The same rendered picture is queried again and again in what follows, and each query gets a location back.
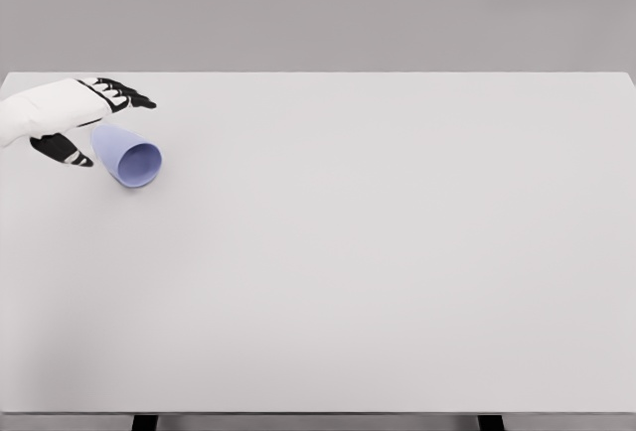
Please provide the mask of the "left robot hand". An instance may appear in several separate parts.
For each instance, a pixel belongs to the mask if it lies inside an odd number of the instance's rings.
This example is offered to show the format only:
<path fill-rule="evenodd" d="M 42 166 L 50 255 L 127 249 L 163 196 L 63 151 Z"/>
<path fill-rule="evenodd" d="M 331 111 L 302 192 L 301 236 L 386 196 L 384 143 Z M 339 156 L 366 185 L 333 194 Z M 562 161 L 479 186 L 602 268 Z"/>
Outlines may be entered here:
<path fill-rule="evenodd" d="M 108 77 L 68 77 L 11 96 L 19 101 L 24 118 L 20 138 L 28 139 L 34 150 L 57 163 L 82 168 L 92 167 L 93 162 L 66 136 L 68 131 L 127 108 L 157 107 L 148 96 Z"/>

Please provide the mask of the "light blue cup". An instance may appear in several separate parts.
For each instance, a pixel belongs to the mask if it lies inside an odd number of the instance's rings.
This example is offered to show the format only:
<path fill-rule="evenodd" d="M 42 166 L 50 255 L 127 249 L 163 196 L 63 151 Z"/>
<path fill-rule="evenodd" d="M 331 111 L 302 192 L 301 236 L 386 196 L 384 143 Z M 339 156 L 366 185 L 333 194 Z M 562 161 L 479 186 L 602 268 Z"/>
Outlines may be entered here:
<path fill-rule="evenodd" d="M 125 188 L 141 188 L 159 174 L 162 154 L 144 137 L 116 125 L 96 126 L 91 147 L 107 172 Z"/>

